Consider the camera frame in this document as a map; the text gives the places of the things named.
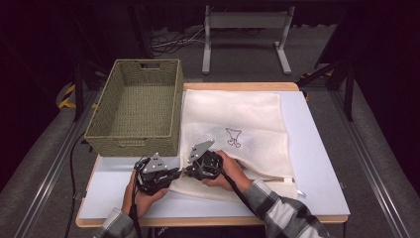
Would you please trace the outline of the person's left hand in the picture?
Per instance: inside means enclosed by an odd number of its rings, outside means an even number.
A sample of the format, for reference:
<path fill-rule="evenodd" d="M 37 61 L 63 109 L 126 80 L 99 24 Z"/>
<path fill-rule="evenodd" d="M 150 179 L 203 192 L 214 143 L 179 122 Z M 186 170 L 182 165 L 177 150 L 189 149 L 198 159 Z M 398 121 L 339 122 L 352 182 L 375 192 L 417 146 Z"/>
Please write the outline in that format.
<path fill-rule="evenodd" d="M 147 195 L 139 191 L 135 191 L 136 178 L 136 173 L 132 172 L 129 183 L 125 189 L 122 211 L 126 214 L 129 214 L 132 205 L 136 204 L 137 216 L 141 218 L 149 211 L 149 209 L 156 201 L 162 199 L 167 194 L 167 189 L 163 188 L 156 192 L 154 195 Z"/>

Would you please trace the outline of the person's right hand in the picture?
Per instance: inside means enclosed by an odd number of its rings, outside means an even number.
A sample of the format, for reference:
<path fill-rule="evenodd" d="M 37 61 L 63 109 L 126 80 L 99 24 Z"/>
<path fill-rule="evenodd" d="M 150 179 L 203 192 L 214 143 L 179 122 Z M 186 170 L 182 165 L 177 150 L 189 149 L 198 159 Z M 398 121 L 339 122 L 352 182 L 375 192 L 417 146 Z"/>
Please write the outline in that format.
<path fill-rule="evenodd" d="M 247 178 L 241 167 L 233 158 L 227 156 L 223 151 L 218 151 L 217 154 L 223 159 L 223 170 L 225 174 L 233 180 L 238 190 L 241 193 L 244 193 L 251 186 L 252 181 Z M 226 190 L 233 191 L 232 186 L 222 175 L 218 175 L 215 179 L 204 178 L 202 183 L 207 186 L 219 186 Z"/>

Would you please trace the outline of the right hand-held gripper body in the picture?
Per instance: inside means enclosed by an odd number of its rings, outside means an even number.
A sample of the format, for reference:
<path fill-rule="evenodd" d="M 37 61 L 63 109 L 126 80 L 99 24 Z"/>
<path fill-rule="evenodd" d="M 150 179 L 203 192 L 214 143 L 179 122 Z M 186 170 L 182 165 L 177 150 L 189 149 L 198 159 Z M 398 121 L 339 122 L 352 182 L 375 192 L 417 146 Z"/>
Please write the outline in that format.
<path fill-rule="evenodd" d="M 210 151 L 214 140 L 202 142 L 192 147 L 187 159 L 187 165 L 194 165 L 196 179 L 215 179 L 223 169 L 223 159 L 215 152 Z"/>

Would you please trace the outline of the yellow black striped tape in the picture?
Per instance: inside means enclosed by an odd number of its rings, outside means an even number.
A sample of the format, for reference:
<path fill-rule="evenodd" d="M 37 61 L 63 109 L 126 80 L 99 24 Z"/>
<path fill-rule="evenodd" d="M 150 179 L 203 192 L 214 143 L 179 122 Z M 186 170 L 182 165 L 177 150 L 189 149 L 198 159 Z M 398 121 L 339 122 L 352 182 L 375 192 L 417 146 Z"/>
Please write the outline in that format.
<path fill-rule="evenodd" d="M 62 100 L 58 104 L 58 108 L 75 108 L 76 103 L 70 100 L 71 95 L 75 92 L 75 84 L 71 83 L 65 91 Z"/>

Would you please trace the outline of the grey metal stand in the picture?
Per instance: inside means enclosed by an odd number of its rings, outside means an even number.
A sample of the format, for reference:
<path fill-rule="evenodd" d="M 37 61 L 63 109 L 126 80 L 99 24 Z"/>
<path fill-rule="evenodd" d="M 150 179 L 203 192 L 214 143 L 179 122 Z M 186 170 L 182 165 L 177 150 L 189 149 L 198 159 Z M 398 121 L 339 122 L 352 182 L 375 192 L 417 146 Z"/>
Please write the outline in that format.
<path fill-rule="evenodd" d="M 210 6 L 205 8 L 205 43 L 202 60 L 202 73 L 209 74 L 211 67 L 211 30 L 212 29 L 280 29 L 280 39 L 273 45 L 283 73 L 291 74 L 284 46 L 288 36 L 295 7 L 278 12 L 214 12 Z"/>

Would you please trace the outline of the cream mesh laundry bag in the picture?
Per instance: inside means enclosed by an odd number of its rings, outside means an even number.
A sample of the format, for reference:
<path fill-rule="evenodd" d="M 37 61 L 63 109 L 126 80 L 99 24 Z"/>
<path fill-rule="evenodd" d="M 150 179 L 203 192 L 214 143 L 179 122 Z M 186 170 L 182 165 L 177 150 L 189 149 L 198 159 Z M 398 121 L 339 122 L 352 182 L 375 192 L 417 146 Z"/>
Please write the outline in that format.
<path fill-rule="evenodd" d="M 207 141 L 211 152 L 236 159 L 250 179 L 262 179 L 276 193 L 297 197 L 288 152 L 281 96 L 269 92 L 192 90 L 184 92 L 179 162 L 185 168 L 192 147 Z"/>

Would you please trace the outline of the green woven basket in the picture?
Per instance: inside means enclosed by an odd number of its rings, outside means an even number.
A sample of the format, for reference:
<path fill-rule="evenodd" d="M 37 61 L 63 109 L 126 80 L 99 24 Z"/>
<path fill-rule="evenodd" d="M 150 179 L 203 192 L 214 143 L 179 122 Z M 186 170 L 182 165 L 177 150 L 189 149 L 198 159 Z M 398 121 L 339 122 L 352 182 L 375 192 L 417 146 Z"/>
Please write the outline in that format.
<path fill-rule="evenodd" d="M 85 140 L 102 157 L 175 157 L 183 82 L 178 59 L 116 60 Z"/>

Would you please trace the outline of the aluminium floor rail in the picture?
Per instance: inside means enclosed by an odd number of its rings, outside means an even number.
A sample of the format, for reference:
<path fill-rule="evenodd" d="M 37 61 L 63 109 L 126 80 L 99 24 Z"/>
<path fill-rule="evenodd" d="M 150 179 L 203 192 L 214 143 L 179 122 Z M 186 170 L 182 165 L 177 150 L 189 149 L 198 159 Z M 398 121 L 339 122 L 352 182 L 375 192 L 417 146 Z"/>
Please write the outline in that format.
<path fill-rule="evenodd" d="M 13 238 L 28 238 L 35 227 L 53 188 L 62 172 L 65 163 L 69 160 L 70 151 L 76 145 L 76 139 L 82 137 L 82 130 L 85 128 L 83 123 L 88 121 L 89 111 L 93 102 L 98 98 L 98 91 L 86 91 L 81 114 L 78 115 L 74 111 L 74 115 L 69 118 L 69 127 L 64 130 L 65 137 L 59 143 L 59 149 L 53 154 L 53 160 L 48 163 L 47 173 L 43 176 L 42 181 L 37 186 L 36 194 L 30 199 L 30 206 L 25 212 L 17 231 Z"/>
<path fill-rule="evenodd" d="M 411 238 L 411 235 L 409 234 L 403 220 L 401 219 L 401 216 L 399 215 L 399 212 L 397 211 L 385 184 L 383 183 L 377 169 L 371 160 L 371 156 L 359 134 L 359 131 L 357 130 L 355 124 L 348 119 L 348 116 L 345 113 L 344 101 L 341 99 L 340 94 L 338 92 L 331 91 L 329 95 L 344 122 L 345 128 L 351 138 L 354 147 L 356 148 L 357 154 L 359 156 L 359 162 L 364 170 L 368 183 L 376 197 L 376 200 L 379 203 L 379 206 L 392 230 L 394 237 Z"/>

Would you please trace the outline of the black metal stand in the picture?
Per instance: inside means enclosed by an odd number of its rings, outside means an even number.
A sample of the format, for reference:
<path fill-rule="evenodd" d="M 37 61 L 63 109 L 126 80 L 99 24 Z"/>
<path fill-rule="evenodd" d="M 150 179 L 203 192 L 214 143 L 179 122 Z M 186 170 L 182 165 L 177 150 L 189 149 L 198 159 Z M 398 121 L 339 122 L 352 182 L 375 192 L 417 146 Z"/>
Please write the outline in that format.
<path fill-rule="evenodd" d="M 304 86 L 309 82 L 320 78 L 323 74 L 331 72 L 331 76 L 326 82 L 328 90 L 337 91 L 342 83 L 345 83 L 344 112 L 349 121 L 353 121 L 352 106 L 353 92 L 355 84 L 355 73 L 352 64 L 347 60 L 339 60 L 307 74 L 302 75 L 297 81 L 298 86 Z"/>
<path fill-rule="evenodd" d="M 84 86 L 97 91 L 101 81 L 109 75 L 109 70 L 92 60 L 80 60 L 74 66 L 75 105 L 76 112 L 73 121 L 77 122 L 84 111 Z"/>

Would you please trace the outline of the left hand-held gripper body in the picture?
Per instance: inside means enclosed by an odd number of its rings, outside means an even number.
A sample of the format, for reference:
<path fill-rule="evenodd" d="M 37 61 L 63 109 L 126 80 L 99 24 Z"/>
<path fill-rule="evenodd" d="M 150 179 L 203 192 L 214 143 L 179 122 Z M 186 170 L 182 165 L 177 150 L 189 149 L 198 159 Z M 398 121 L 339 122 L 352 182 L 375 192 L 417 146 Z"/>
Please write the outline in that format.
<path fill-rule="evenodd" d="M 135 185 L 142 193 L 154 195 L 160 189 L 170 185 L 169 182 L 164 181 L 164 178 L 169 175 L 167 165 L 158 153 L 150 158 L 141 158 L 135 163 L 134 169 L 137 177 Z"/>

